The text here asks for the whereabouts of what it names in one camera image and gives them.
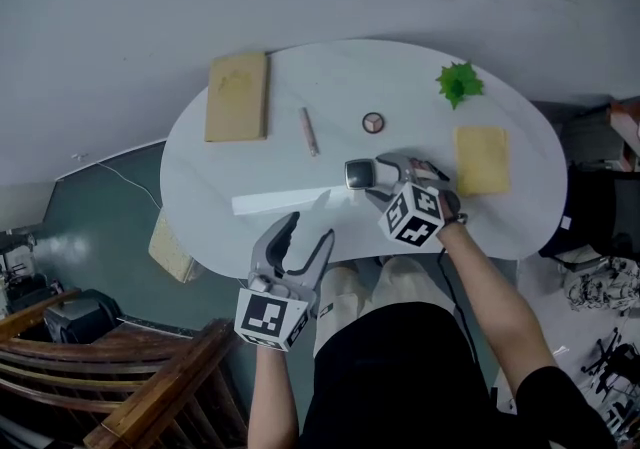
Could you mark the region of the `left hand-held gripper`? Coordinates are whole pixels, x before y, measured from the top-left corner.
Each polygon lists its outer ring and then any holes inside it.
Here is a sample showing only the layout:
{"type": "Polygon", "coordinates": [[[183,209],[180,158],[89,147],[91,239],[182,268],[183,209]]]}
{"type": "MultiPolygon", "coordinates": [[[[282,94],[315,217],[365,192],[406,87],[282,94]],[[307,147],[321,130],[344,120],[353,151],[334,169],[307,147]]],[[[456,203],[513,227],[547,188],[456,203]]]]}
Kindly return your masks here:
{"type": "Polygon", "coordinates": [[[318,241],[305,265],[285,273],[283,260],[300,213],[271,225],[256,241],[248,286],[239,291],[234,331],[245,342],[290,351],[310,321],[318,300],[316,288],[334,247],[334,230],[318,241]]]}

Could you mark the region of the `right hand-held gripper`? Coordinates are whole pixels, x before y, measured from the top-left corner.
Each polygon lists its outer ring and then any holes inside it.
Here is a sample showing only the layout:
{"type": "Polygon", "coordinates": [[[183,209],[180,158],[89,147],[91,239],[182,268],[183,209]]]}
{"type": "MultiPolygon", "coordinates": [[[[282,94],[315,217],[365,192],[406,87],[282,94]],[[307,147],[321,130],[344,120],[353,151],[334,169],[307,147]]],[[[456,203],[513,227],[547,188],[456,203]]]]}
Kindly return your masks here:
{"type": "Polygon", "coordinates": [[[366,199],[382,211],[379,225],[389,240],[424,247],[442,228],[460,220],[460,200],[450,179],[430,161],[397,153],[375,161],[396,171],[391,188],[367,188],[366,199]]]}

